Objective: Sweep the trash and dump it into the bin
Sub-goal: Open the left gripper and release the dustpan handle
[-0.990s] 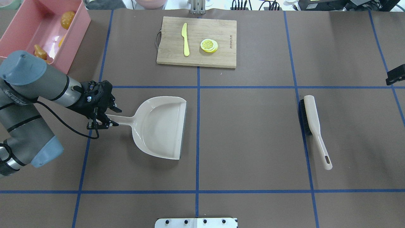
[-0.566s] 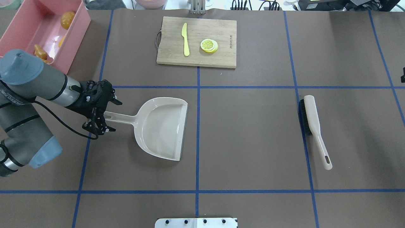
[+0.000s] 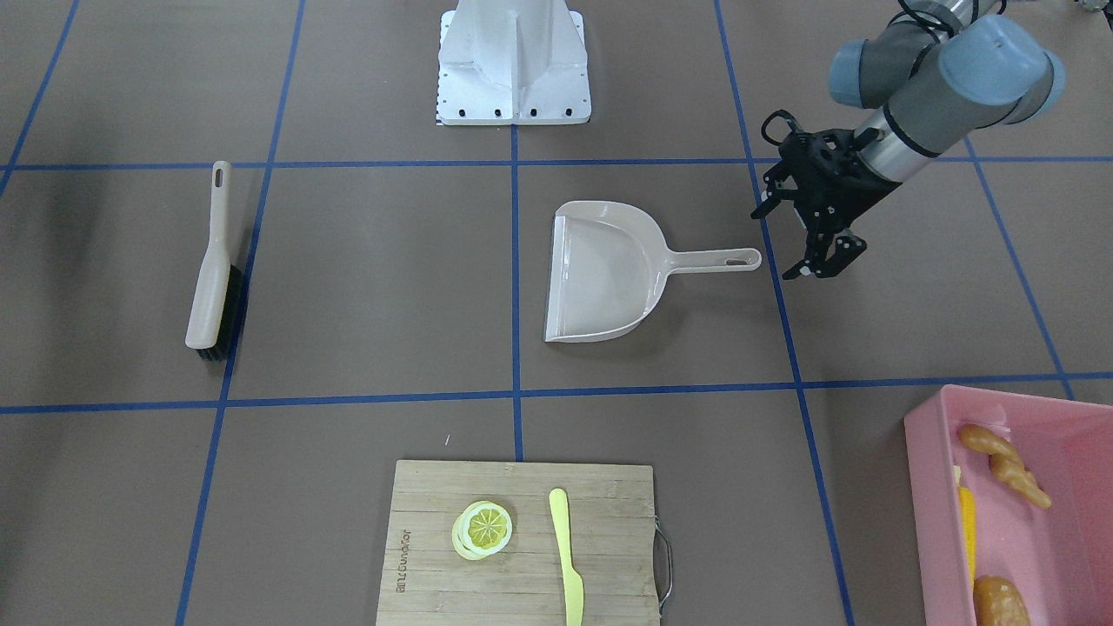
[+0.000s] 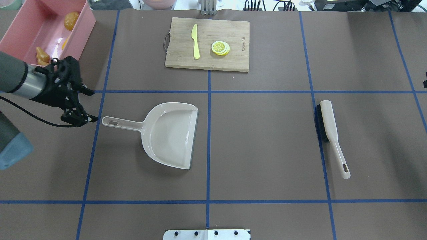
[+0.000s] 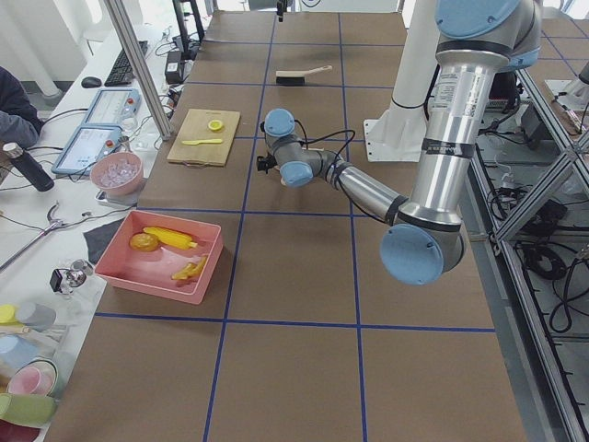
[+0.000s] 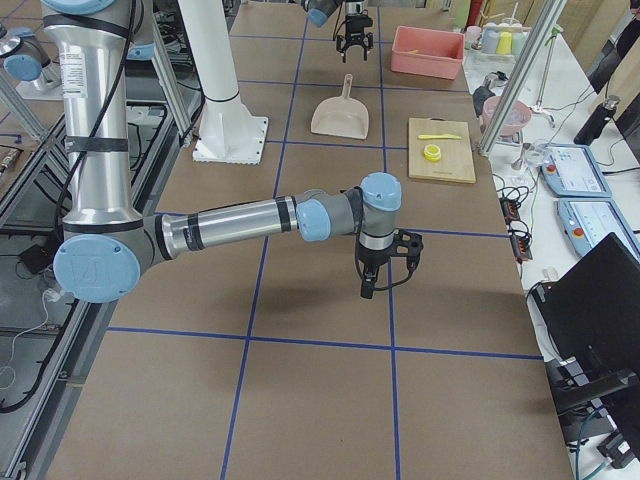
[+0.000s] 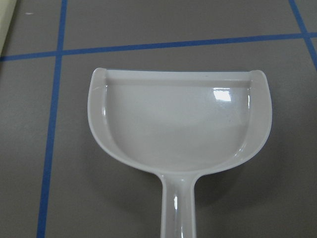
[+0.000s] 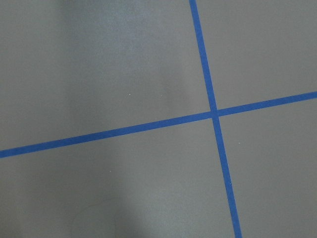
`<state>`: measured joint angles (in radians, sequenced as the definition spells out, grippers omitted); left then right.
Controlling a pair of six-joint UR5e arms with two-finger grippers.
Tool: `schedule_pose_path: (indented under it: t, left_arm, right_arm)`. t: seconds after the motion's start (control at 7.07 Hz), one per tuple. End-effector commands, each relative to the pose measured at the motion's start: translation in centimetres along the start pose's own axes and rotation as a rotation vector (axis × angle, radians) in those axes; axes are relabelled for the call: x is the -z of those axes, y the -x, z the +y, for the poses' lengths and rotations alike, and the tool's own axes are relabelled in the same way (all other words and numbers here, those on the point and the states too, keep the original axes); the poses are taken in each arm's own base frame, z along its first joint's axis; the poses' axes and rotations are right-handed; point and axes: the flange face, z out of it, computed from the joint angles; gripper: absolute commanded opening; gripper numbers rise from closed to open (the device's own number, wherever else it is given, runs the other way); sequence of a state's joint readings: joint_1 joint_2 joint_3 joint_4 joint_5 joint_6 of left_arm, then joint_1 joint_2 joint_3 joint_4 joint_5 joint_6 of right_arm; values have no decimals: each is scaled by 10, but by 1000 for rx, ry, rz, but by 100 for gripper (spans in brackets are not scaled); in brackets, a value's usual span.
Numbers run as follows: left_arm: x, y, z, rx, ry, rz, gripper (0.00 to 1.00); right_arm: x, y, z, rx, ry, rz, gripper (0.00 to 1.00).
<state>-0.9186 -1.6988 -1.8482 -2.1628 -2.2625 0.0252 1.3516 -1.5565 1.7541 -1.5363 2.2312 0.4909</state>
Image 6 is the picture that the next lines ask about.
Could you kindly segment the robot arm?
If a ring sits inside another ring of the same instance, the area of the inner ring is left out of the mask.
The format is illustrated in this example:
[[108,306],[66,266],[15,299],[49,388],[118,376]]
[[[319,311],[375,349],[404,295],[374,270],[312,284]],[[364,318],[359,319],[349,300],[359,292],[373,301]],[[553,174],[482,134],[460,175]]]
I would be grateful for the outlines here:
[[300,5],[306,12],[307,19],[316,27],[324,26],[338,13],[332,40],[343,63],[347,61],[348,50],[357,46],[363,50],[363,60],[368,59],[368,54],[374,47],[374,36],[370,31],[374,22],[369,16],[365,1],[304,0]]
[[353,236],[364,298],[378,290],[379,269],[392,258],[416,270],[422,238],[397,227],[402,188],[387,173],[369,174],[336,195],[310,190],[189,215],[143,216],[131,196],[124,67],[135,49],[155,50],[152,5],[46,1],[42,12],[59,50],[70,166],[63,193],[72,206],[54,217],[63,240],[53,271],[65,291],[108,303],[152,266],[184,252],[289,231],[308,242]]

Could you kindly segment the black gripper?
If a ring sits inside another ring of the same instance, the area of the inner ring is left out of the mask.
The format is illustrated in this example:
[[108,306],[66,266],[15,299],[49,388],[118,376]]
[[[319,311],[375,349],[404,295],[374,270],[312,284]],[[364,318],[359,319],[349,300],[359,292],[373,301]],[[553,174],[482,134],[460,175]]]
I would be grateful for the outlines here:
[[360,296],[373,298],[379,268],[392,258],[404,258],[407,270],[413,273],[418,268],[423,248],[422,236],[405,229],[395,229],[386,236],[360,233],[355,242],[356,265],[362,272]]
[[339,50],[342,63],[346,64],[346,52],[353,46],[361,46],[363,60],[368,59],[369,51],[373,48],[373,34],[366,32],[373,26],[373,19],[367,13],[347,14],[345,19],[335,27],[334,40]]

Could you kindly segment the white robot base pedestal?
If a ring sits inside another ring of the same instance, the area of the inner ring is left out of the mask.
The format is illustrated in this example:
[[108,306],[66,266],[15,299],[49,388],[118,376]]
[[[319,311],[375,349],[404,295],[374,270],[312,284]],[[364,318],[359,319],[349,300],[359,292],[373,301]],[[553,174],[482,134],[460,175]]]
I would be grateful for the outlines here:
[[241,99],[223,5],[184,0],[179,8],[205,99],[193,159],[256,165],[269,120]]

